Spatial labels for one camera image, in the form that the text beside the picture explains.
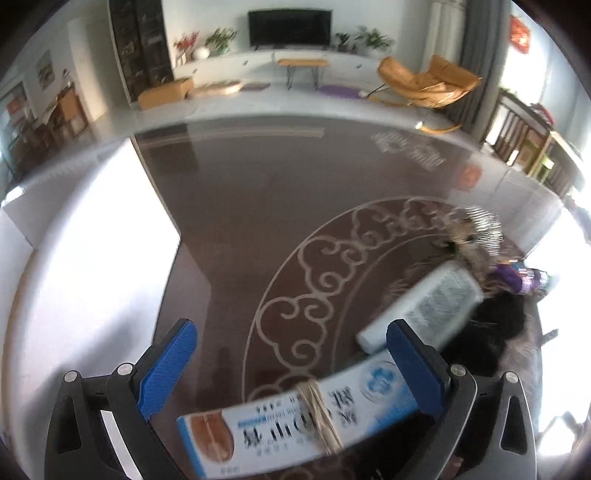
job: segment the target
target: blue logo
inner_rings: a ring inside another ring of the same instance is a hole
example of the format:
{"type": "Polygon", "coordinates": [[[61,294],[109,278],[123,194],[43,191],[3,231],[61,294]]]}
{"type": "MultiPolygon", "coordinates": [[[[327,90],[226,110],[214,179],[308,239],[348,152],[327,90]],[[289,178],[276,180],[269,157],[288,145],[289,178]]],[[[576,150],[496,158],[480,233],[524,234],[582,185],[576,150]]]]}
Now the blue logo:
{"type": "Polygon", "coordinates": [[[374,368],[371,372],[372,379],[368,382],[368,390],[370,392],[379,393],[380,395],[387,395],[392,390],[392,380],[394,380],[394,373],[391,370],[386,370],[381,367],[374,368]]]}
{"type": "Polygon", "coordinates": [[[395,397],[402,384],[402,376],[396,365],[384,360],[368,365],[361,375],[361,393],[374,403],[395,397]]]}

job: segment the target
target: potted plant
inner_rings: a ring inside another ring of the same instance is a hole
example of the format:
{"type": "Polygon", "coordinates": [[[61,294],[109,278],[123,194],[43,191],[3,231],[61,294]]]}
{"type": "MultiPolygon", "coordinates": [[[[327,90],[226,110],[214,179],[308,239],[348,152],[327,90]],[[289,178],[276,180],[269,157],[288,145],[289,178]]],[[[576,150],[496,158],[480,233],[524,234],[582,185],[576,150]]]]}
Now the potted plant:
{"type": "Polygon", "coordinates": [[[187,63],[187,55],[194,47],[198,36],[199,32],[191,33],[190,37],[184,33],[179,41],[174,42],[174,46],[177,49],[177,66],[187,63]]]}
{"type": "Polygon", "coordinates": [[[345,44],[349,41],[351,35],[348,33],[337,32],[335,37],[339,40],[339,44],[336,47],[337,51],[347,52],[347,45],[345,44]]]}
{"type": "Polygon", "coordinates": [[[213,54],[221,55],[230,50],[230,42],[236,38],[237,31],[233,28],[218,28],[205,41],[205,46],[209,47],[213,54]]]}
{"type": "Polygon", "coordinates": [[[367,56],[383,57],[394,45],[394,40],[382,35],[377,28],[370,30],[367,27],[359,27],[355,40],[361,40],[360,53],[367,56]]]}

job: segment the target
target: gray curtain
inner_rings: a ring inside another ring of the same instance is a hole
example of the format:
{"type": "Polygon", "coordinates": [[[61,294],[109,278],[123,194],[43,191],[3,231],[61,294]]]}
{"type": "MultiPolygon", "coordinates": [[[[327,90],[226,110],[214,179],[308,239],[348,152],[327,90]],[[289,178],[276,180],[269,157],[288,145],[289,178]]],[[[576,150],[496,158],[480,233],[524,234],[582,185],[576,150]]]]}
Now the gray curtain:
{"type": "Polygon", "coordinates": [[[446,116],[481,141],[495,109],[509,47],[511,0],[468,0],[460,67],[482,84],[446,108],[446,116]]]}

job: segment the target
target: metal screw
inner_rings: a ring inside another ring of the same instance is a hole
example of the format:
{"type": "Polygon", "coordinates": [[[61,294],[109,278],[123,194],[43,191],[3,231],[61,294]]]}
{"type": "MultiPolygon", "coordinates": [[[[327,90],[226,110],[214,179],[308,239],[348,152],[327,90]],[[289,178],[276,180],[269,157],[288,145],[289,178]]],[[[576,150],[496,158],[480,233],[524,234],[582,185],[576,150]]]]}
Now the metal screw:
{"type": "Polygon", "coordinates": [[[466,369],[461,365],[454,364],[449,370],[451,370],[452,374],[454,374],[456,377],[463,377],[466,375],[466,369]]]}
{"type": "Polygon", "coordinates": [[[77,376],[78,376],[78,374],[76,372],[74,372],[73,370],[70,370],[68,373],[66,373],[64,375],[64,380],[67,381],[68,383],[70,383],[70,382],[73,382],[77,376]]]}
{"type": "Polygon", "coordinates": [[[519,381],[519,377],[513,372],[507,372],[505,377],[507,378],[507,381],[511,383],[517,383],[519,381]]]}
{"type": "Polygon", "coordinates": [[[129,375],[134,370],[134,366],[132,364],[121,364],[117,368],[117,373],[119,375],[129,375]]]}

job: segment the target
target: red decoration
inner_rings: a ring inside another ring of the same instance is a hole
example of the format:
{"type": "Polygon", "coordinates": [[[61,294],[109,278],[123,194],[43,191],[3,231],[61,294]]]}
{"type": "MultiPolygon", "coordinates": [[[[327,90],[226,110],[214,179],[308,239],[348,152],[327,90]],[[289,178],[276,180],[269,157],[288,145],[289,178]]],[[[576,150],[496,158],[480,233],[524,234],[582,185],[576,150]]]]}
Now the red decoration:
{"type": "Polygon", "coordinates": [[[11,100],[8,103],[8,105],[6,106],[6,110],[8,110],[8,113],[10,113],[11,115],[14,115],[20,109],[22,109],[22,103],[21,103],[20,97],[16,97],[14,100],[11,100]]]}
{"type": "Polygon", "coordinates": [[[517,17],[511,16],[511,43],[521,53],[530,52],[531,30],[517,17]]]}
{"type": "Polygon", "coordinates": [[[193,48],[198,36],[199,32],[191,33],[190,37],[188,37],[186,34],[183,34],[179,41],[174,42],[174,46],[177,48],[178,51],[187,51],[193,48]]]}

